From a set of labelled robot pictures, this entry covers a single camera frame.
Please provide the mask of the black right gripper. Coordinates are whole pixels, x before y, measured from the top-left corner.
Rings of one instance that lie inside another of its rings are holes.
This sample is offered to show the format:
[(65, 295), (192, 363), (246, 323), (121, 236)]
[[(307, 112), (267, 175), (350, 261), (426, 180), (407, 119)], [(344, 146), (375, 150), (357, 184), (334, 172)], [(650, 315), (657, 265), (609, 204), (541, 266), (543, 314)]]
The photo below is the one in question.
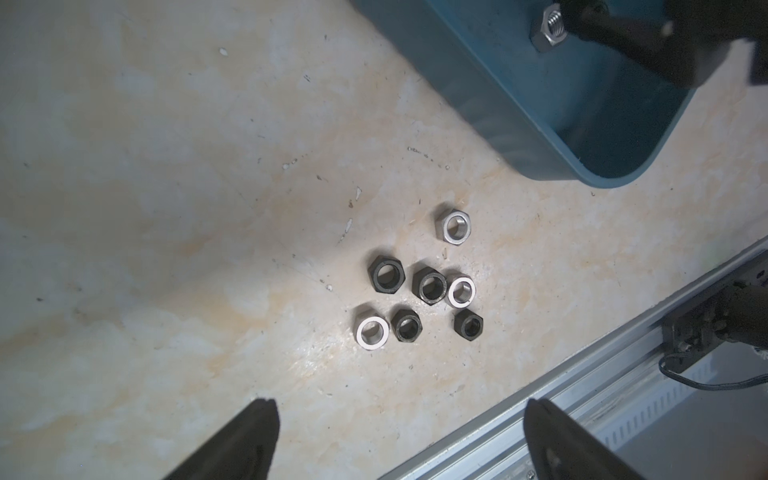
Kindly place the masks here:
[(615, 51), (680, 87), (699, 87), (724, 62), (731, 43), (753, 44), (748, 81), (767, 83), (765, 1), (666, 1), (666, 26), (613, 16), (601, 1), (561, 1), (565, 29)]

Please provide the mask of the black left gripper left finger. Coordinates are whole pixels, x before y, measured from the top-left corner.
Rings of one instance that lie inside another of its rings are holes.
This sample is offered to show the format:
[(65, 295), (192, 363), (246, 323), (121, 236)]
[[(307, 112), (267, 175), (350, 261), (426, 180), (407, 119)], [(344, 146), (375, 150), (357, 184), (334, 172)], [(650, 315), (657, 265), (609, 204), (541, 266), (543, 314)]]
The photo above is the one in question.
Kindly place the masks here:
[(277, 402), (255, 399), (165, 479), (266, 479), (279, 431)]

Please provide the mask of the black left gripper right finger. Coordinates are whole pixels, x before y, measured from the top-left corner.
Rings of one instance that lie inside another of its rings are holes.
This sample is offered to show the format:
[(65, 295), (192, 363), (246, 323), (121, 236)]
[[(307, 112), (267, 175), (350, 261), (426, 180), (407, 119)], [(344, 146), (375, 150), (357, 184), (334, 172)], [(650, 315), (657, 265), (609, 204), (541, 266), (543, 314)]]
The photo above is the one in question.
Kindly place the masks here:
[(538, 479), (642, 479), (550, 400), (527, 401), (523, 430)]

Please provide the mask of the teal plastic storage box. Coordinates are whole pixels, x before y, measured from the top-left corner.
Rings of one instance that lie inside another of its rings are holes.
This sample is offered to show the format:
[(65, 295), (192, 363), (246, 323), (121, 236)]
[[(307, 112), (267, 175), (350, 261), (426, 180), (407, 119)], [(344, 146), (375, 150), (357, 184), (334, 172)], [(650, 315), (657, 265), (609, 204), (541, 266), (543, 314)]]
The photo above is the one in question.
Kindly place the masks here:
[(653, 163), (692, 99), (620, 53), (574, 36), (547, 52), (542, 1), (355, 5), (515, 170), (611, 189)]

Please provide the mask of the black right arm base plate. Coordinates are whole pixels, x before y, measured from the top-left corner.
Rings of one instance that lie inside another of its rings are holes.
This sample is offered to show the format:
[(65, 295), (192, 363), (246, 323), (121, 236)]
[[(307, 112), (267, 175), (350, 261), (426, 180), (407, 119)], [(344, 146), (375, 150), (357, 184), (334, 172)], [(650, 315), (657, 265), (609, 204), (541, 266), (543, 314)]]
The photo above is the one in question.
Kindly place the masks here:
[(724, 340), (722, 305), (735, 293), (734, 286), (706, 290), (685, 301), (662, 319), (664, 367), (682, 375)]

